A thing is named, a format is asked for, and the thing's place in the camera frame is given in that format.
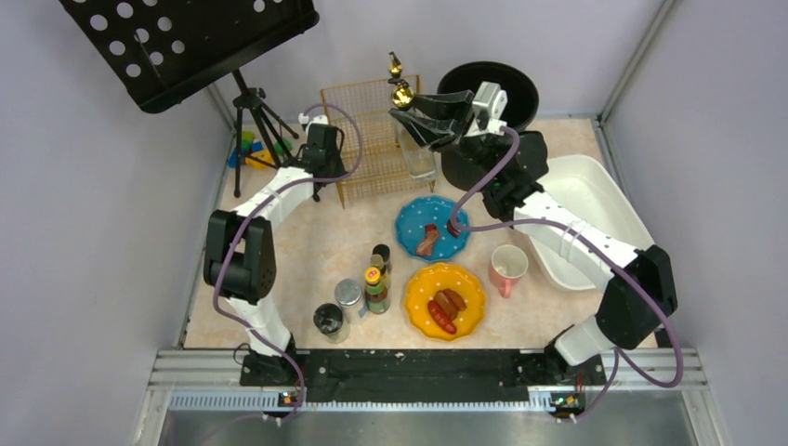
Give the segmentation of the yellow cap sauce bottle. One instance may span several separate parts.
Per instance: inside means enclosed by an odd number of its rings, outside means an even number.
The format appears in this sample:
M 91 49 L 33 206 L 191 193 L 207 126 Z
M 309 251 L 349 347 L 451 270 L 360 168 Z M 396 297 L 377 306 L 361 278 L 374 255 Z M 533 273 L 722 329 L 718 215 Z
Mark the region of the yellow cap sauce bottle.
M 381 270 L 377 267 L 369 267 L 364 273 L 364 279 L 367 308 L 374 314 L 387 312 L 390 300 Z

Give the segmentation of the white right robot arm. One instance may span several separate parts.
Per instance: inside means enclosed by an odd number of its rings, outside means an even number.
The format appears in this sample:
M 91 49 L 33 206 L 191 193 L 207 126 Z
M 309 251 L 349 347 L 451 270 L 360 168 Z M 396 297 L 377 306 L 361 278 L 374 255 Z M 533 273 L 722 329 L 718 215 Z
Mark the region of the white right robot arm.
M 398 86 L 391 102 L 390 116 L 420 149 L 456 153 L 479 169 L 481 177 L 450 213 L 449 230 L 483 230 L 458 219 L 463 205 L 479 193 L 495 220 L 490 230 L 528 235 L 602 291 L 595 315 L 545 347 L 554 367 L 564 371 L 608 350 L 633 349 L 659 326 L 672 329 L 669 318 L 677 300 L 669 255 L 655 244 L 641 249 L 619 241 L 559 203 L 540 182 L 548 172 L 544 136 L 501 120 L 506 93 L 498 84 L 438 95 Z

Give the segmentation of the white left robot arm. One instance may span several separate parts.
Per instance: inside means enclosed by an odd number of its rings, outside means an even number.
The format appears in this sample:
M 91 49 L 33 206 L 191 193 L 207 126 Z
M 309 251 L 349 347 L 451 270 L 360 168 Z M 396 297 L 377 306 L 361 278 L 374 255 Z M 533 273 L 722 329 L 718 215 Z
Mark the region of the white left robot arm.
M 208 222 L 204 281 L 214 289 L 217 313 L 249 336 L 242 364 L 246 386 L 296 380 L 295 340 L 270 296 L 277 274 L 274 231 L 303 202 L 317 201 L 325 182 L 347 173 L 339 147 L 343 131 L 324 115 L 302 126 L 306 142 L 273 180 L 232 210 L 216 210 Z

